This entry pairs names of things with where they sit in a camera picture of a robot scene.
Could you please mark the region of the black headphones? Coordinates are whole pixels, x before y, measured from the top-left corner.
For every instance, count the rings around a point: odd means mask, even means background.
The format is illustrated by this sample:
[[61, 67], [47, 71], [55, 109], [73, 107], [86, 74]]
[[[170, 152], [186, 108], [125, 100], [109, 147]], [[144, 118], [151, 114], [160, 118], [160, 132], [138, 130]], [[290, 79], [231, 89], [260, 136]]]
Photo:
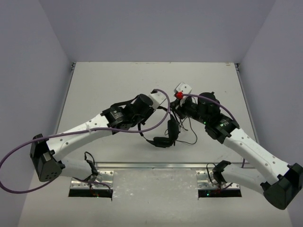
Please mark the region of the black headphones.
[[152, 140], [149, 140], [143, 133], [140, 133], [140, 136], [148, 143], [158, 148], [169, 148], [171, 146], [175, 146], [180, 134], [179, 121], [177, 120], [175, 108], [170, 107], [169, 115], [170, 119], [167, 122], [167, 129], [164, 134], [165, 137], [154, 137]]

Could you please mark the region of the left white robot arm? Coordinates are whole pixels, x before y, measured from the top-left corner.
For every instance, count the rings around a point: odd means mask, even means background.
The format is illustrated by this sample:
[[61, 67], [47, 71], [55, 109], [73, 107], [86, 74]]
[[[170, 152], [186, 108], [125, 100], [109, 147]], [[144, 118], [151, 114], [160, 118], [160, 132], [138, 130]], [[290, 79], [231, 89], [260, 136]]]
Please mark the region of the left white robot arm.
[[159, 107], [161, 99], [156, 94], [139, 94], [134, 99], [111, 105], [87, 122], [74, 127], [55, 138], [34, 137], [30, 157], [39, 181], [48, 182], [58, 176], [78, 178], [93, 182], [98, 171], [93, 161], [67, 158], [71, 152], [99, 138], [116, 134], [110, 129], [128, 130], [136, 126]]

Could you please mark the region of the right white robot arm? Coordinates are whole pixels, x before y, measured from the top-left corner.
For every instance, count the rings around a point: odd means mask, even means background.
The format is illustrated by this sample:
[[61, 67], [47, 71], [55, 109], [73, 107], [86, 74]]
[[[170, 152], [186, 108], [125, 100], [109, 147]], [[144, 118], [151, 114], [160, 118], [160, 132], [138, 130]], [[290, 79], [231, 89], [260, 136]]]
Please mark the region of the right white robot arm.
[[221, 112], [223, 106], [213, 92], [196, 95], [196, 103], [192, 102], [193, 94], [176, 92], [175, 97], [178, 114], [202, 123], [212, 139], [235, 151], [253, 166], [253, 169], [244, 169], [223, 160], [212, 169], [211, 179], [219, 187], [226, 183], [240, 184], [262, 194], [277, 209], [285, 210], [303, 188], [303, 167], [277, 158], [254, 141], [231, 113]]

